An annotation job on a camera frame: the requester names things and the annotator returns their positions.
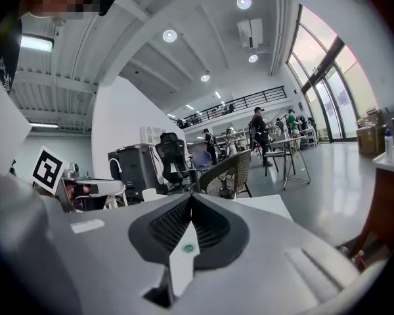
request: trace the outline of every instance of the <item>bottle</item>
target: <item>bottle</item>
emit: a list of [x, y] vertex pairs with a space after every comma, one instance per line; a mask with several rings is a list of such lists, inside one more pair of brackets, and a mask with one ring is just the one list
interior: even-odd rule
[[389, 129], [385, 132], [385, 157], [388, 161], [393, 160], [393, 137]]

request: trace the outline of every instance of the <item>floor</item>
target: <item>floor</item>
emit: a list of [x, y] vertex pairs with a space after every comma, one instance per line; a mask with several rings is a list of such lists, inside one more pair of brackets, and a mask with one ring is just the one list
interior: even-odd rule
[[[303, 151], [311, 183], [283, 191], [281, 160], [265, 170], [253, 157], [248, 175], [252, 196], [280, 194], [293, 220], [333, 246], [358, 236], [369, 212], [375, 185], [372, 159], [358, 153], [357, 143], [319, 144]], [[300, 157], [296, 174], [306, 177]]]

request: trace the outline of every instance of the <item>black metal railing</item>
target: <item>black metal railing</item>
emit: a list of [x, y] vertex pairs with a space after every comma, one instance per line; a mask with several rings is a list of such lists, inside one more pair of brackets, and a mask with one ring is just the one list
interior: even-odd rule
[[265, 104], [266, 102], [274, 102], [275, 100], [287, 98], [283, 86], [275, 87], [272, 89], [264, 90], [258, 93], [249, 94], [248, 96], [237, 98], [208, 108], [207, 110], [200, 111], [199, 113], [190, 115], [183, 119], [182, 125], [177, 125], [180, 128], [187, 128], [217, 117], [224, 116], [225, 114], [245, 110], [246, 108], [255, 108], [258, 105]]

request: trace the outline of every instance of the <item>door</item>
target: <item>door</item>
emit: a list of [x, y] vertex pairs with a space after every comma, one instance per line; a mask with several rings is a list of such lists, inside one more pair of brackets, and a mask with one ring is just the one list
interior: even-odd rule
[[335, 67], [330, 69], [324, 79], [324, 86], [328, 89], [329, 93], [332, 93], [336, 108], [339, 111], [345, 137], [347, 139], [356, 138], [357, 119], [354, 107], [345, 84]]
[[325, 112], [323, 112], [323, 115], [325, 115], [327, 119], [326, 121], [329, 128], [328, 134], [331, 134], [328, 139], [330, 141], [343, 140], [341, 124], [338, 117], [338, 109], [336, 108], [336, 104], [333, 102], [333, 98], [330, 96], [330, 91], [326, 87], [324, 80], [321, 79], [315, 85], [315, 87], [318, 91], [318, 96], [323, 105], [322, 109]]

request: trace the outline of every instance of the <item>wicker chair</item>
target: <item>wicker chair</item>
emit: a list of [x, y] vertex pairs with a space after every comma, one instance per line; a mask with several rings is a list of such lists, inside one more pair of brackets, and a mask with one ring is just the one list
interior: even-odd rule
[[227, 179], [228, 186], [233, 188], [237, 194], [246, 191], [252, 197], [247, 186], [250, 158], [251, 150], [244, 150], [218, 163], [200, 177], [201, 189], [209, 195], [219, 196], [222, 187], [219, 177], [230, 175], [232, 178]]

